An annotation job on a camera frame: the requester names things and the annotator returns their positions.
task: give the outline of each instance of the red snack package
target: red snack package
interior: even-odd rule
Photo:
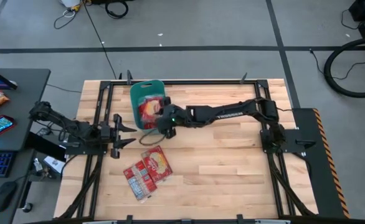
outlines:
[[[155,183],[163,181],[173,173],[160,146],[156,146],[142,153],[141,156],[143,157],[149,175]]]
[[[155,120],[159,115],[156,113],[160,110],[160,101],[163,96],[146,96],[138,107],[141,120],[144,124],[144,129],[156,128]]]
[[[152,192],[156,190],[156,185],[148,174],[143,161],[137,162],[135,165],[123,171],[127,178],[127,182],[137,200],[143,203]]]

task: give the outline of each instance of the green plastic basket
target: green plastic basket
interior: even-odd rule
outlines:
[[[142,97],[150,95],[166,96],[164,92],[164,83],[160,80],[150,80],[136,83],[130,89],[131,106],[133,107],[135,124],[144,132],[151,131],[152,129],[144,129],[144,124],[141,122],[138,111],[139,100]]]

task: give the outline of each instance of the black metal frame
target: black metal frame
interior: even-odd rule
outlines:
[[[123,85],[133,85],[133,84],[139,83],[139,82],[141,82],[141,81],[132,80],[132,77],[129,74],[128,74],[127,81],[121,81],[121,80],[120,81],[102,81],[100,83],[100,90],[98,93],[98,100],[97,100],[97,105],[96,105],[96,110],[95,110],[94,121],[93,121],[94,125],[97,125],[99,123],[100,112],[101,112],[101,107],[102,107],[102,100],[103,100],[103,96],[105,94],[106,89],[108,89],[108,98],[107,98],[107,105],[105,107],[104,121],[108,121],[109,117],[110,117],[110,106],[111,106],[114,87],[123,86]],[[238,85],[238,84],[253,85],[253,87],[255,89],[256,97],[264,97],[266,99],[271,100],[267,80],[162,80],[162,82],[165,85]],[[261,88],[263,88],[265,96],[261,95],[261,92],[260,92]],[[264,123],[262,123],[262,130],[267,130],[267,126]],[[272,156],[272,154],[267,153],[267,157],[268,157],[268,163],[270,165],[270,162],[273,159],[273,156]],[[87,182],[88,176],[90,175],[92,159],[93,159],[93,156],[91,156],[91,155],[87,156],[84,177],[83,177],[83,184],[85,184]],[[102,160],[103,160],[102,155],[97,157],[97,162],[99,162],[100,164],[102,164]],[[278,160],[279,160],[279,164],[280,164],[280,172],[281,172],[283,178],[285,179],[285,181],[287,183],[289,183],[285,160],[283,158],[282,153],[278,155]],[[273,185],[273,191],[274,191],[274,197],[275,197],[275,204],[277,207],[278,216],[280,217],[280,216],[284,215],[284,213],[283,213],[283,207],[282,207],[282,201],[281,201],[278,181],[272,174],[271,174],[271,179],[272,179],[272,185]],[[94,185],[93,185],[93,191],[92,191],[93,193],[92,193],[92,198],[91,198],[91,202],[90,202],[90,213],[89,213],[89,217],[92,217],[92,218],[94,218],[94,216],[95,216],[95,207],[97,204],[99,182],[100,182],[100,175],[96,178]],[[293,205],[292,200],[290,200],[290,197],[288,195],[287,195],[287,200],[288,200],[289,214],[295,215],[295,207]],[[82,200],[82,203],[78,207],[78,210],[77,210],[78,218],[83,217],[84,206],[85,206],[85,199]]]

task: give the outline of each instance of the butcher block tabletop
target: butcher block tabletop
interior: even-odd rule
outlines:
[[[93,122],[100,80],[85,81],[77,111],[79,121]],[[271,99],[281,109],[290,109],[290,101],[283,79],[268,79]],[[255,98],[252,85],[166,85],[166,94],[173,104],[221,106]],[[105,113],[107,92],[102,113]],[[123,124],[135,128],[130,103],[130,86],[113,89],[110,118],[118,113]],[[291,111],[279,111],[285,129],[295,127]],[[96,220],[175,219],[235,219],[277,218],[267,155],[262,151],[259,131],[261,125],[254,118],[241,116],[222,119],[204,128],[177,127],[177,135],[160,142],[173,175],[158,184],[156,192],[144,203],[135,198],[123,170],[138,162],[141,153],[151,147],[138,141],[120,151],[120,159],[108,154],[103,159],[98,190]],[[122,138],[139,139],[143,133],[123,133]],[[147,142],[159,135],[148,136]],[[305,161],[292,154],[284,154],[290,185],[302,202],[317,213],[315,198]],[[77,156],[68,163],[60,186],[55,217],[65,212],[81,189],[87,156]],[[280,187],[284,213],[288,214],[287,200]],[[88,215],[90,192],[86,197]]]

